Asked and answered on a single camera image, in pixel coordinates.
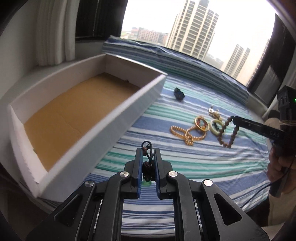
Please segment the right hand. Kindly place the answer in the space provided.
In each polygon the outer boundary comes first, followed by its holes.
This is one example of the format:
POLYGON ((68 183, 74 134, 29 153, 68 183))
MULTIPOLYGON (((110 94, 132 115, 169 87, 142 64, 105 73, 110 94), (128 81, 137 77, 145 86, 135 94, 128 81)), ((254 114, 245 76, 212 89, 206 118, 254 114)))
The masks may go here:
POLYGON ((283 176, 281 169, 290 167, 286 184, 282 190, 284 194, 288 194, 295 189, 295 157, 277 157, 275 148, 272 147, 269 153, 269 164, 267 166, 267 176, 270 182, 275 182, 283 176))

